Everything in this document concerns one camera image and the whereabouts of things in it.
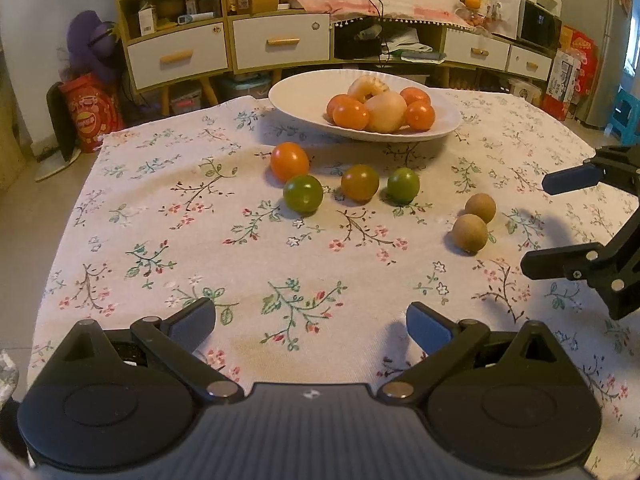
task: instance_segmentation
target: white drawer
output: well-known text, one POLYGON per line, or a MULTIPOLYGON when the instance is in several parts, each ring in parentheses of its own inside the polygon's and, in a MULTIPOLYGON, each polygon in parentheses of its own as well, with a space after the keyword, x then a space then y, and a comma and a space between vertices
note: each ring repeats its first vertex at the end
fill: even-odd
POLYGON ((234 20, 236 70, 330 58, 328 14, 234 20))
POLYGON ((551 70, 552 61, 550 57, 511 45, 507 72, 546 81, 551 70))
POLYGON ((504 70, 509 47, 509 43, 503 41, 448 28, 444 53, 447 61, 504 70))
POLYGON ((137 89, 227 68, 223 23, 141 41, 127 49, 137 89))

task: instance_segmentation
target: plate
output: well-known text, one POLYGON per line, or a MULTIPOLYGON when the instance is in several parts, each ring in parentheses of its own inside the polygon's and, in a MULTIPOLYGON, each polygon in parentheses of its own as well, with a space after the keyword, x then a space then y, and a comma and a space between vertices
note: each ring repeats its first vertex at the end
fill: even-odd
POLYGON ((269 92, 271 104, 284 114, 303 121, 330 134, 370 142, 421 142, 437 139, 452 132, 462 124, 462 115, 445 91, 428 88, 404 77, 368 70, 316 70, 287 77, 276 83, 269 92), (405 126, 397 134, 359 132, 335 126, 325 119, 326 104, 333 96, 345 94, 357 78, 374 75, 394 92, 408 86, 424 90, 431 97, 431 106, 436 111, 436 121, 428 131, 415 131, 405 126))

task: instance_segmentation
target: plastic stool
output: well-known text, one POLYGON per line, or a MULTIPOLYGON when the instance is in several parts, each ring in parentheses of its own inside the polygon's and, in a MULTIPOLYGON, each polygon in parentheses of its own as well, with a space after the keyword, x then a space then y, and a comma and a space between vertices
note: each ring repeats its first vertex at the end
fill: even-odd
POLYGON ((607 130, 620 134, 622 146, 640 142, 640 100, 621 88, 614 101, 607 130))

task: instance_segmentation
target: tiled floor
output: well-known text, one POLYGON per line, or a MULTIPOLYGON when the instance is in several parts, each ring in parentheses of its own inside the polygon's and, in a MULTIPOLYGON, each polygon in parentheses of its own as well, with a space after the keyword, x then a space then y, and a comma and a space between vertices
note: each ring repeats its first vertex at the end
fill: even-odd
MULTIPOLYGON (((613 137, 567 121, 566 126, 594 148, 616 144, 613 137)), ((15 395, 24 395, 31 339, 40 297, 56 255, 66 220, 95 155, 81 155, 71 167, 36 184, 37 163, 0 194, 0 348, 17 362, 22 381, 15 395)))

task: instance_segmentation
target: tomato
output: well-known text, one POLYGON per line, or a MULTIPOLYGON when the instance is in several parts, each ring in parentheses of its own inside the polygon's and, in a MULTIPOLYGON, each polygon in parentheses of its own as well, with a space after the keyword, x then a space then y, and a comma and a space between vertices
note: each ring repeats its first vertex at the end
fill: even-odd
POLYGON ((424 101, 414 101, 404 113, 407 124, 414 130, 429 130, 436 121, 436 111, 424 101))
POLYGON ((353 97, 348 94, 338 94, 333 96, 326 105, 326 114, 329 116, 331 121, 334 120, 334 110, 338 104, 343 103, 345 101, 355 101, 353 97))
POLYGON ((282 190, 287 207, 296 213, 313 213, 322 203, 324 190, 316 177, 297 175, 289 180, 282 190))
POLYGON ((364 130, 369 123, 369 110, 356 99, 339 102, 334 108, 334 123, 341 128, 364 130))
POLYGON ((409 204, 420 191, 420 177, 409 168, 395 170, 386 182, 386 193, 399 204, 409 204))
POLYGON ((368 202, 378 191, 380 177, 371 166, 356 164, 344 172, 342 193, 356 202, 368 202))
POLYGON ((407 106, 416 101, 425 101, 429 106, 431 105, 429 94, 415 86, 405 88, 400 92, 400 95, 404 98, 407 106))
POLYGON ((299 144, 283 142, 271 152, 271 171, 281 182, 309 171, 309 158, 299 144))

